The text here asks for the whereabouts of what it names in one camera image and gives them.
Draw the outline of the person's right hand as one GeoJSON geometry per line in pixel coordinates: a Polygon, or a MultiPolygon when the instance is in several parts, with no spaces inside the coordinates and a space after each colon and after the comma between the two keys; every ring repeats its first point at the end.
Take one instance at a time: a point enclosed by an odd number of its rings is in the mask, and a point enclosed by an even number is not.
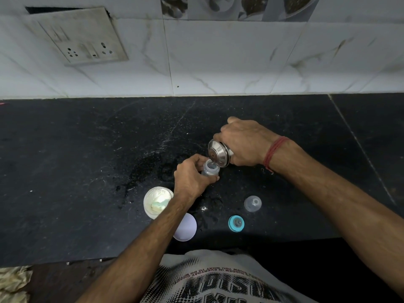
{"type": "Polygon", "coordinates": [[[213,139],[227,145],[234,153],[230,163],[236,166],[263,164],[271,144],[280,135],[270,131],[254,120],[244,120],[243,126],[222,126],[213,139]]]}

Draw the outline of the person's left hand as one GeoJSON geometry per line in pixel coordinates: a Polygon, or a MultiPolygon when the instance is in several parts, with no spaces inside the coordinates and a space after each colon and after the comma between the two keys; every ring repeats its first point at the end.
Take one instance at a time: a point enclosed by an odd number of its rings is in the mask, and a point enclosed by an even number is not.
{"type": "Polygon", "coordinates": [[[204,193],[205,190],[198,189],[198,176],[204,176],[201,171],[207,160],[207,157],[194,154],[177,165],[174,172],[174,198],[193,204],[204,193]]]}

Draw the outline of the clear baby bottle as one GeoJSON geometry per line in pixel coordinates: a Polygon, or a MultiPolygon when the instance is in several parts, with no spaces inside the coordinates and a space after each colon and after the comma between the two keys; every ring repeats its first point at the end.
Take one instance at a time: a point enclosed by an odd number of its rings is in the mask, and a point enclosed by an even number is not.
{"type": "Polygon", "coordinates": [[[204,165],[201,174],[204,176],[218,176],[220,172],[220,167],[215,164],[211,159],[208,159],[204,165]]]}

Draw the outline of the steel cup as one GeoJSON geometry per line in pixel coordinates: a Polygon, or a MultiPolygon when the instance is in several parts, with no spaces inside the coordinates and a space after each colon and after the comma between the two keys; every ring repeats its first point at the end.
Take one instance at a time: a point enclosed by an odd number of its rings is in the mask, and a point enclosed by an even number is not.
{"type": "Polygon", "coordinates": [[[227,167],[234,155],[233,151],[227,145],[215,139],[211,139],[208,144],[208,154],[212,162],[220,168],[227,167]]]}

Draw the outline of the person's right forearm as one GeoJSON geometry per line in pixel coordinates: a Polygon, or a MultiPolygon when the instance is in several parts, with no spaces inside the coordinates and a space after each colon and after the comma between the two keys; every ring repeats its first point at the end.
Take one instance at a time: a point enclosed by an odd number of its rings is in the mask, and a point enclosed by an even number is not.
{"type": "Polygon", "coordinates": [[[358,258],[404,301],[404,219],[323,166],[292,140],[270,168],[299,189],[338,229],[358,258]]]}

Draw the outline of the person's left forearm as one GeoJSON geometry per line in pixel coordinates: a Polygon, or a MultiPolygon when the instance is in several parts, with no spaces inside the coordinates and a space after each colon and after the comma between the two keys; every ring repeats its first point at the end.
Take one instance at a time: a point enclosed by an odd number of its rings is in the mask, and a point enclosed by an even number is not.
{"type": "Polygon", "coordinates": [[[167,207],[76,303],[139,303],[180,222],[204,190],[176,189],[167,207]]]}

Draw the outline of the clear dome bottle cap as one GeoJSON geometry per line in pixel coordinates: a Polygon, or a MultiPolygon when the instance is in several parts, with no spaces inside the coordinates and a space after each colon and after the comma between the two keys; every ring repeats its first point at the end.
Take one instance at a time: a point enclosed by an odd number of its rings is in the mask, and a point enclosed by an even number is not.
{"type": "Polygon", "coordinates": [[[245,199],[244,206],[248,212],[254,213],[260,210],[260,208],[262,207],[262,201],[260,197],[251,195],[245,199]]]}

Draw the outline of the red thread wristband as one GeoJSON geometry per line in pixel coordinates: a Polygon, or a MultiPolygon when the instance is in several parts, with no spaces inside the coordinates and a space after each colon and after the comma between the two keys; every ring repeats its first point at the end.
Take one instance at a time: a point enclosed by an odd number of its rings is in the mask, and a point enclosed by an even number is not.
{"type": "Polygon", "coordinates": [[[263,160],[263,165],[264,167],[271,173],[274,174],[273,170],[270,168],[270,162],[275,154],[275,152],[286,142],[290,140],[288,137],[285,136],[280,136],[278,137],[269,147],[268,151],[266,152],[266,155],[263,160]]]}

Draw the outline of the white round lid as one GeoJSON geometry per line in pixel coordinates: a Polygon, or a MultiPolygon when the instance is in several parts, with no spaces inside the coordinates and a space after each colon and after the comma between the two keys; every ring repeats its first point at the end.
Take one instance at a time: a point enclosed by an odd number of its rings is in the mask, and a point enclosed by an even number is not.
{"type": "Polygon", "coordinates": [[[186,213],[178,228],[176,229],[173,237],[175,240],[180,242],[189,241],[196,234],[197,228],[198,226],[194,216],[186,213]]]}

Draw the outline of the green measuring scoop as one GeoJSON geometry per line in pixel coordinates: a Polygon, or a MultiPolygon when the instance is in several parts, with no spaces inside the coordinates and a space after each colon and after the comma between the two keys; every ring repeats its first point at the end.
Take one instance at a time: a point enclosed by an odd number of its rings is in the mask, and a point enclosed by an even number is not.
{"type": "Polygon", "coordinates": [[[164,201],[155,201],[153,203],[151,203],[150,208],[151,210],[153,210],[154,212],[156,212],[156,214],[160,214],[169,204],[170,199],[166,199],[164,201]]]}

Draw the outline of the white powder container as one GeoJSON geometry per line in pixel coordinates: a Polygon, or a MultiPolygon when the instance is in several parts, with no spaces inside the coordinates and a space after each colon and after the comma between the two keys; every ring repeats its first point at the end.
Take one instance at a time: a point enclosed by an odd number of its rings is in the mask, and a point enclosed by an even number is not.
{"type": "Polygon", "coordinates": [[[144,211],[150,219],[156,219],[159,214],[156,214],[151,210],[150,205],[155,201],[164,201],[166,199],[172,199],[173,192],[169,188],[165,187],[154,187],[150,189],[144,196],[144,211]]]}

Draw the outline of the white printed shirt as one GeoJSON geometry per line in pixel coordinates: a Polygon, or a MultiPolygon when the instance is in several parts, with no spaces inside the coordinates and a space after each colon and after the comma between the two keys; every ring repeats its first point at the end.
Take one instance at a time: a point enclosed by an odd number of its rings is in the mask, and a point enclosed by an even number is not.
{"type": "Polygon", "coordinates": [[[140,303],[317,303],[250,255],[218,250],[165,254],[140,303]]]}

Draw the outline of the crumpled beige cloth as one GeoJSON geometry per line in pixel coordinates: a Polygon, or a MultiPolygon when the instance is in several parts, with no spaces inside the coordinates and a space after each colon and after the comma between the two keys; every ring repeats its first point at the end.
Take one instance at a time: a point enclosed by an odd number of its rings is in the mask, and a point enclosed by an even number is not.
{"type": "Polygon", "coordinates": [[[31,266],[0,268],[0,303],[29,303],[30,295],[21,289],[32,274],[31,266]]]}

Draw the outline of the white wall switch socket plate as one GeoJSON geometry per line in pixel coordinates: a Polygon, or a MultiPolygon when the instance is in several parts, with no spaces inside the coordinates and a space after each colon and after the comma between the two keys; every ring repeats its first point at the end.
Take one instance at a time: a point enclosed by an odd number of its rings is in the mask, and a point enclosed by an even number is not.
{"type": "Polygon", "coordinates": [[[34,8],[25,25],[45,41],[65,66],[124,62],[129,58],[105,7],[34,8]]]}

